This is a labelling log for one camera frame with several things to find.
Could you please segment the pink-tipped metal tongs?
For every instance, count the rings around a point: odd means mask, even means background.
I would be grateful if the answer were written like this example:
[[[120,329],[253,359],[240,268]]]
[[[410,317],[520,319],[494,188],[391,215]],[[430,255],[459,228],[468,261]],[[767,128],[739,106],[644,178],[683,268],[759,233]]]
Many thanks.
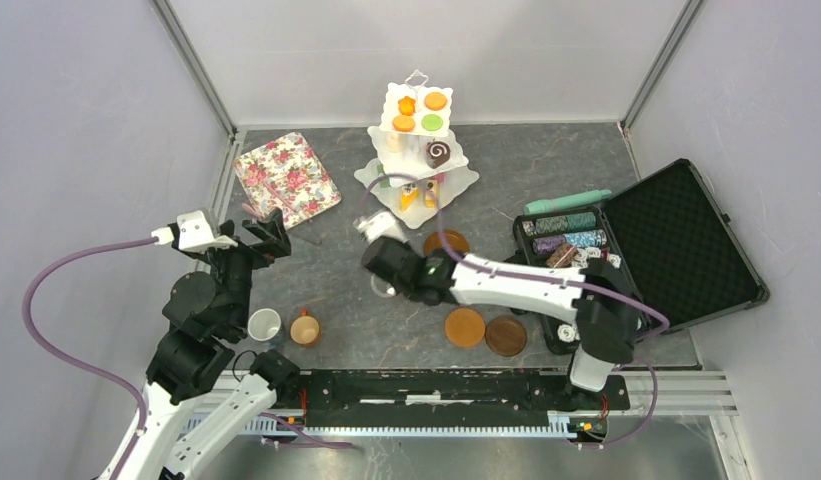
[[[311,223],[316,216],[336,205],[335,191],[328,182],[305,182],[303,180],[272,181],[263,179],[241,181],[247,202],[244,210],[256,219],[263,220],[273,208],[283,211],[285,228],[291,235],[310,245],[320,245],[322,240],[308,234],[300,226]]]

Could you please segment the large brown wooden saucer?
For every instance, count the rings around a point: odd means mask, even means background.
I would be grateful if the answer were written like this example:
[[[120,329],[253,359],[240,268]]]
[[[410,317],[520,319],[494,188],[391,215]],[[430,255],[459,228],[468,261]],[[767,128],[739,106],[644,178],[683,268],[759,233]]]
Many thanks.
[[[466,254],[471,251],[470,244],[465,236],[461,233],[446,229],[444,231],[444,238],[446,242],[450,245],[450,247],[460,254]],[[423,245],[423,253],[425,255],[429,255],[436,250],[443,250],[443,242],[439,236],[438,232],[431,233],[425,240]]]

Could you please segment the yellow cake slice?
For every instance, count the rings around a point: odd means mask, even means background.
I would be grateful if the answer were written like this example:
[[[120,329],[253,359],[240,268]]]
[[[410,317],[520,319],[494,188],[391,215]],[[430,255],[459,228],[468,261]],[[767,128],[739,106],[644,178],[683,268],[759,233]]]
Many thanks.
[[[407,211],[418,198],[419,189],[415,183],[408,183],[401,187],[400,190],[400,211]]]

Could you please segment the orange yellow cake piece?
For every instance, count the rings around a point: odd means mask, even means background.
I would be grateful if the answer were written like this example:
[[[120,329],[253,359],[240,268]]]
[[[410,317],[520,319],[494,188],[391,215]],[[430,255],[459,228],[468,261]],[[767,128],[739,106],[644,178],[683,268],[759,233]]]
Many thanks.
[[[436,209],[439,206],[439,191],[440,184],[434,178],[429,178],[425,182],[424,205],[430,209]]]

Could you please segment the green square cake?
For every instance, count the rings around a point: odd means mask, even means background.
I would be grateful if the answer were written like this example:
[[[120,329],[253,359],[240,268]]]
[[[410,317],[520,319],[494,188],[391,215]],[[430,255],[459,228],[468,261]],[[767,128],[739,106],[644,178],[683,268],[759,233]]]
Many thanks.
[[[380,181],[378,182],[378,187],[381,188],[381,189],[390,188],[391,187],[390,180],[386,176],[384,166],[382,164],[378,164],[377,167],[376,167],[376,170],[377,170],[378,178],[380,179]]]

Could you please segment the chocolate swirl roll cake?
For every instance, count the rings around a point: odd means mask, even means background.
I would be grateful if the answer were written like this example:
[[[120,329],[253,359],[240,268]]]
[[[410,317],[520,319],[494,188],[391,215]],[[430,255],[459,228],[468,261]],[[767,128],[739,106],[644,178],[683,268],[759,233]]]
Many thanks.
[[[451,147],[444,141],[430,141],[424,148],[428,165],[437,169],[451,159]]]

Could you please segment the cream round pastry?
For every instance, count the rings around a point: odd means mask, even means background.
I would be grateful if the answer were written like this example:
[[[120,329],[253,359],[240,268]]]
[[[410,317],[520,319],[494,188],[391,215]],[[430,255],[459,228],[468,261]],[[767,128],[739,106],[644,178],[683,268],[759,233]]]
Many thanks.
[[[405,148],[404,135],[395,132],[387,132],[384,136],[384,145],[387,151],[392,153],[402,153]]]

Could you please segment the green round macaron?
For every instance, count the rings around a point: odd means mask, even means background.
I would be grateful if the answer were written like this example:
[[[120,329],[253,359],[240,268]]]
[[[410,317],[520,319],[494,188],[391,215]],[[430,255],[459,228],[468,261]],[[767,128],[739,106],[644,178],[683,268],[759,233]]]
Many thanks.
[[[438,114],[427,114],[421,118],[421,127],[429,132],[436,132],[444,126],[443,118]]]

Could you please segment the orange round macaron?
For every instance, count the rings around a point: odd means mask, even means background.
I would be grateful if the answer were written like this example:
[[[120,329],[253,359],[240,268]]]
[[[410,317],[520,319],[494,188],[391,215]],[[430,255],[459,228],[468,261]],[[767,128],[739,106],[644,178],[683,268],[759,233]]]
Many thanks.
[[[449,97],[442,91],[431,91],[423,100],[425,107],[431,111],[443,110],[449,102]]]
[[[413,132],[415,126],[416,122],[412,115],[400,114],[392,119],[392,128],[398,132]]]

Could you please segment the orange star pastry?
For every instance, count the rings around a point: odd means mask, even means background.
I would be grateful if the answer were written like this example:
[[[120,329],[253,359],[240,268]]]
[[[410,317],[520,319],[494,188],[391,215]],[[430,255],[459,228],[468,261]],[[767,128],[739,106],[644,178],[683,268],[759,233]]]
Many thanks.
[[[416,99],[405,96],[398,100],[397,106],[402,116],[413,116],[416,112]]]

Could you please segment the white mug pink handle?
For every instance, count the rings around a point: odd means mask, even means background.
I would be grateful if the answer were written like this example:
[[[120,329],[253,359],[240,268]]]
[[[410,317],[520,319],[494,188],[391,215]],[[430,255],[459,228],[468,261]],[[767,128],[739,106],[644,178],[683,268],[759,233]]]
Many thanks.
[[[397,296],[395,288],[389,283],[376,276],[370,277],[370,287],[375,295],[380,298],[394,298]]]

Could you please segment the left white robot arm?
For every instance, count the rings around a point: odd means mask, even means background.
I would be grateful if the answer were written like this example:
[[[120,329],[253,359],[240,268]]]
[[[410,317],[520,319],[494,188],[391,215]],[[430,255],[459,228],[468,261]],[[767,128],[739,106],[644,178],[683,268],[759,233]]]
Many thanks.
[[[104,479],[188,479],[212,460],[259,412],[304,397],[300,369],[276,351],[259,353],[231,396],[185,438],[179,433],[215,386],[246,336],[252,273],[290,255],[283,233],[261,233],[248,245],[233,234],[199,244],[184,232],[155,240],[209,265],[186,274],[163,308],[169,321],[146,370],[130,430],[102,472]]]

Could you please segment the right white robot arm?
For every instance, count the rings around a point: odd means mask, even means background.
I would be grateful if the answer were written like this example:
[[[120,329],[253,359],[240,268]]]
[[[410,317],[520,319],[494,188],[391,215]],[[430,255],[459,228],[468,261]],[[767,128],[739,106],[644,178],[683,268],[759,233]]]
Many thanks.
[[[563,382],[566,400],[588,408],[615,367],[633,359],[639,315],[625,277],[593,258],[583,268],[542,268],[461,254],[444,245],[427,256],[382,210],[354,222],[367,242],[362,267],[395,293],[429,306],[495,305],[553,317],[575,327],[580,344]]]

